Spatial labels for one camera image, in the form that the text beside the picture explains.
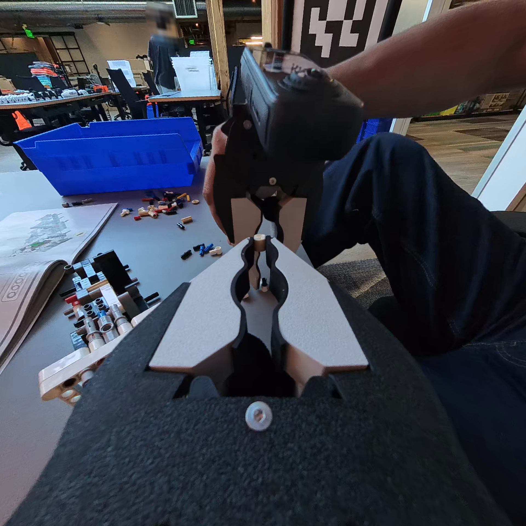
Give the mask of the lego instruction booklet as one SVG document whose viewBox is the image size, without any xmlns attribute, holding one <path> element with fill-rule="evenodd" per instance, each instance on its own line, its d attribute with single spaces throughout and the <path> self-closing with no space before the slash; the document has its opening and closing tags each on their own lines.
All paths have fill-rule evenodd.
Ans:
<svg viewBox="0 0 526 526">
<path fill-rule="evenodd" d="M 1 221 L 1 372 L 116 203 L 13 213 Z"/>
</svg>

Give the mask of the black grid glass partition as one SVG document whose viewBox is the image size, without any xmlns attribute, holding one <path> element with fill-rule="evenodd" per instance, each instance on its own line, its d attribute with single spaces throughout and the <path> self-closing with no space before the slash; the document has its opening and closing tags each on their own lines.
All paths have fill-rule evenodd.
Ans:
<svg viewBox="0 0 526 526">
<path fill-rule="evenodd" d="M 85 76 L 90 73 L 89 66 L 74 33 L 50 34 L 49 38 L 60 64 L 69 76 Z"/>
</svg>

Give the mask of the person's right forearm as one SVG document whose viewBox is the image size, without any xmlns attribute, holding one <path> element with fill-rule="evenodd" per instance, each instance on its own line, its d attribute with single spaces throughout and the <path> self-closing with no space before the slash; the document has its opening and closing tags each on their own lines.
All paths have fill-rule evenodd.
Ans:
<svg viewBox="0 0 526 526">
<path fill-rule="evenodd" d="M 365 118 L 415 117 L 525 88 L 525 1 L 442 13 L 327 69 Z"/>
</svg>

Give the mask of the partly built lego model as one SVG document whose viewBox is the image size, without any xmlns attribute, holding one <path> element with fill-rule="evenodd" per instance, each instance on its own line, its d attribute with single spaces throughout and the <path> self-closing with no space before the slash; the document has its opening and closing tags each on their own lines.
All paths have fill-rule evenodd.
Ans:
<svg viewBox="0 0 526 526">
<path fill-rule="evenodd" d="M 69 306 L 64 315 L 74 320 L 73 351 L 39 372 L 38 387 L 43 401 L 61 399 L 73 407 L 96 370 L 161 298 L 157 292 L 144 297 L 113 250 L 66 265 L 64 272 L 73 284 L 60 294 Z"/>
</svg>

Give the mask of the person's dark trousers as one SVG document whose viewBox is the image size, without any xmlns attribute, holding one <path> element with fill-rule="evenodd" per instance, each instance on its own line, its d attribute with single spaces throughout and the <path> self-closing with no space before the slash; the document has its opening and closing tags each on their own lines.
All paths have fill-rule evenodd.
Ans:
<svg viewBox="0 0 526 526">
<path fill-rule="evenodd" d="M 419 357 L 480 479 L 525 525 L 525 239 L 418 143 L 378 134 L 324 170 L 303 245 L 313 266 L 355 244 L 401 310 L 389 329 Z"/>
</svg>

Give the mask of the white upright boards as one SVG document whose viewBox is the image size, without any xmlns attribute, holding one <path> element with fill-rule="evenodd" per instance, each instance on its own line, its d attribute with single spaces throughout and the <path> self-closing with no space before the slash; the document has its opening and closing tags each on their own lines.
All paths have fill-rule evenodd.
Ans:
<svg viewBox="0 0 526 526">
<path fill-rule="evenodd" d="M 191 51 L 188 57 L 171 57 L 171 63 L 183 93 L 217 90 L 210 51 Z"/>
</svg>

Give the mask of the wooden top desk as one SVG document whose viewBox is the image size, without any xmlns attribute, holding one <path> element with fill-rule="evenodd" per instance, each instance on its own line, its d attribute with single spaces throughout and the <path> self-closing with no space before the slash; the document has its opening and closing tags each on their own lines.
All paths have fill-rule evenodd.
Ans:
<svg viewBox="0 0 526 526">
<path fill-rule="evenodd" d="M 219 89 L 205 89 L 205 90 L 187 90 L 170 92 L 167 94 L 150 96 L 148 102 L 155 106 L 181 106 L 185 109 L 195 109 L 196 113 L 196 127 L 201 137 L 204 156 L 209 156 L 211 152 L 211 143 L 207 141 L 207 106 L 214 105 L 213 123 L 211 126 L 215 128 L 216 125 L 227 120 L 227 110 L 224 99 Z"/>
</svg>

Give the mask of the pile of small lego pieces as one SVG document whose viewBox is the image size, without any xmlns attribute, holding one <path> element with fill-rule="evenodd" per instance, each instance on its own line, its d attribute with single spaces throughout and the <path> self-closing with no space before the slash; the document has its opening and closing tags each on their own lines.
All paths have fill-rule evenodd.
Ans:
<svg viewBox="0 0 526 526">
<path fill-rule="evenodd" d="M 135 221 L 148 217 L 157 219 L 162 215 L 173 216 L 186 203 L 191 203 L 192 200 L 191 195 L 187 192 L 178 193 L 166 190 L 161 196 L 158 196 L 153 191 L 148 191 L 141 197 L 141 206 L 136 211 L 133 211 L 131 215 L 133 215 Z"/>
</svg>

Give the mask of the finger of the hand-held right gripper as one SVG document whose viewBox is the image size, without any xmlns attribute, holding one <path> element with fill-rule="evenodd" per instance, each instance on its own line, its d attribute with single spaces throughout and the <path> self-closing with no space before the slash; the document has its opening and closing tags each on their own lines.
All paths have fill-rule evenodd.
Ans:
<svg viewBox="0 0 526 526">
<path fill-rule="evenodd" d="M 296 253 L 301 244 L 307 199 L 288 196 L 278 205 L 274 237 Z"/>
<path fill-rule="evenodd" d="M 233 246 L 235 247 L 243 239 L 253 237 L 258 233 L 262 223 L 262 214 L 261 210 L 247 197 L 232 198 L 231 209 L 234 233 Z M 248 271 L 249 282 L 254 290 L 258 290 L 260 285 L 259 255 L 260 253 L 256 251 L 253 266 Z"/>
</svg>

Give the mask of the long wooden top table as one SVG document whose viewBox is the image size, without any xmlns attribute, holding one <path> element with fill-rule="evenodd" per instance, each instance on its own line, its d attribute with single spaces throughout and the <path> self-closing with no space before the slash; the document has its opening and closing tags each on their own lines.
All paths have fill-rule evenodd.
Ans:
<svg viewBox="0 0 526 526">
<path fill-rule="evenodd" d="M 17 123 L 12 115 L 16 111 L 48 122 L 52 117 L 69 115 L 84 107 L 100 109 L 99 107 L 102 106 L 103 103 L 109 102 L 114 95 L 117 95 L 117 93 L 102 92 L 57 99 L 1 103 L 1 134 L 11 133 L 18 129 Z"/>
</svg>

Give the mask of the row of colourful posters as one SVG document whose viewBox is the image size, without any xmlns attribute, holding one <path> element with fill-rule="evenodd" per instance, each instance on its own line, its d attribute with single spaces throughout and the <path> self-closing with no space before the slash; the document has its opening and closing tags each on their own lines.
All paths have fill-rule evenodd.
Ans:
<svg viewBox="0 0 526 526">
<path fill-rule="evenodd" d="M 525 89 L 498 92 L 477 96 L 440 112 L 425 114 L 415 119 L 420 121 L 465 118 L 487 114 L 521 111 L 525 105 Z"/>
</svg>

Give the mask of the person's right hand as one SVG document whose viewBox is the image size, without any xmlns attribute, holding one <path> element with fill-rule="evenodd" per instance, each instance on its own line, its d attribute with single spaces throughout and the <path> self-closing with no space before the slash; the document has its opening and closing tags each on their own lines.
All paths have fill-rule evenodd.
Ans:
<svg viewBox="0 0 526 526">
<path fill-rule="evenodd" d="M 215 180 L 215 173 L 216 173 L 215 155 L 225 154 L 227 139 L 228 139 L 227 133 L 229 131 L 230 126 L 231 126 L 231 120 L 229 119 L 228 121 L 223 122 L 221 125 L 217 126 L 214 129 L 212 140 L 211 140 L 211 151 L 210 151 L 207 168 L 205 171 L 205 179 L 204 179 L 204 184 L 203 184 L 203 189 L 202 189 L 203 199 L 206 201 L 215 223 L 217 224 L 217 226 L 221 229 L 221 231 L 224 234 L 226 234 L 225 228 L 223 227 L 223 224 L 218 214 L 216 213 L 213 188 L 214 188 L 214 180 Z"/>
</svg>

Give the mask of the stack of blue crates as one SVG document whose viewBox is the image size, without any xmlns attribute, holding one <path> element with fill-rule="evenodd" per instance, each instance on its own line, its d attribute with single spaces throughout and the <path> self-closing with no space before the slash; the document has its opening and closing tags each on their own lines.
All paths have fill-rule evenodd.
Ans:
<svg viewBox="0 0 526 526">
<path fill-rule="evenodd" d="M 392 121 L 392 118 L 375 118 L 364 121 L 361 125 L 356 143 L 364 141 L 378 133 L 390 132 Z"/>
</svg>

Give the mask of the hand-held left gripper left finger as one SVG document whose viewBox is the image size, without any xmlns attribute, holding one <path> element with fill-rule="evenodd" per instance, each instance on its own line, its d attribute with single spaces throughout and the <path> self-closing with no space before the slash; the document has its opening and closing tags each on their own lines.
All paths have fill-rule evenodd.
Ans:
<svg viewBox="0 0 526 526">
<path fill-rule="evenodd" d="M 247 331 L 241 300 L 250 291 L 253 239 L 247 238 L 195 277 L 150 363 L 154 371 L 207 376 L 221 386 L 233 373 L 232 347 Z"/>
</svg>

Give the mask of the stack of colourful cloths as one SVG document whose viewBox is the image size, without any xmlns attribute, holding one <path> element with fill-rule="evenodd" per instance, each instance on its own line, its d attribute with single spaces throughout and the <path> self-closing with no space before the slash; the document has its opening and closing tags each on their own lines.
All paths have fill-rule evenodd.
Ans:
<svg viewBox="0 0 526 526">
<path fill-rule="evenodd" d="M 57 65 L 49 62 L 34 61 L 32 64 L 28 65 L 28 69 L 32 76 L 36 77 L 48 88 L 52 87 L 51 79 L 60 76 L 60 73 L 57 70 Z"/>
</svg>

